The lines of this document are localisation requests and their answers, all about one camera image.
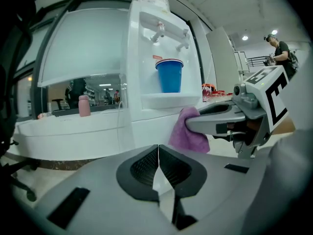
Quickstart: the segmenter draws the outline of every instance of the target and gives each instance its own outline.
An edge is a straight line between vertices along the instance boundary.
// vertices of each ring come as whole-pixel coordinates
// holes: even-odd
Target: purple cloth
[[[210,151],[206,135],[188,130],[185,121],[188,118],[200,116],[195,107],[183,108],[172,131],[169,145],[176,149],[188,149],[196,152],[207,153]]]

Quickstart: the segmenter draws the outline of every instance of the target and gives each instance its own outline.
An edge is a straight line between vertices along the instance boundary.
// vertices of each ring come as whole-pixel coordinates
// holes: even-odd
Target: water dispenser tap
[[[151,37],[151,40],[156,43],[159,37],[164,37],[165,27],[162,22],[158,22],[157,24],[157,32],[154,36]]]
[[[186,49],[189,48],[189,44],[188,44],[189,36],[187,35],[188,29],[184,29],[182,33],[183,33],[184,37],[182,39],[182,43],[176,47],[177,51],[180,51],[181,48],[183,48],[183,47],[185,47]]]

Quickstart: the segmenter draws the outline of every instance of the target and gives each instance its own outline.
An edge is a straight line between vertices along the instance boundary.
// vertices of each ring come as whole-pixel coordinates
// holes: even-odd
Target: pink bottle
[[[90,116],[89,97],[87,95],[79,96],[78,110],[81,117]]]

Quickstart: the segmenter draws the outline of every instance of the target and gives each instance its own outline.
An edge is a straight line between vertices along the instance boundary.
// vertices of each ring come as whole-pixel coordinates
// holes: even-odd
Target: cap
[[[266,40],[266,42],[268,42],[268,39],[269,39],[270,37],[274,37],[274,38],[277,39],[277,37],[276,37],[275,35],[269,34],[268,36],[264,36],[264,40]]]

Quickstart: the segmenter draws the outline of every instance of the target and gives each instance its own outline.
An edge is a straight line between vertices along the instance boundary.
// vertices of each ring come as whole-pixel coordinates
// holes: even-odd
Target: window
[[[64,9],[64,6],[46,12],[46,14],[45,14],[44,17],[42,18],[41,22],[46,21],[46,20],[51,19],[51,18],[57,17],[58,14],[59,14],[63,9]]]
[[[118,108],[121,99],[119,74],[100,74],[76,78],[47,86],[47,107],[52,113],[78,113],[79,96],[87,95],[91,111]]]
[[[32,116],[31,112],[31,101],[30,101],[30,87],[31,87],[32,75],[28,75],[20,79],[17,84],[17,117],[25,118]]]
[[[33,31],[33,41],[31,43],[31,46],[29,47],[28,51],[26,52],[25,56],[21,60],[17,71],[21,69],[22,67],[28,65],[29,63],[36,60],[38,50],[40,48],[40,45],[49,29],[50,25],[45,25],[41,28],[38,28]]]
[[[119,73],[127,14],[103,8],[66,13],[46,47],[38,86]]]

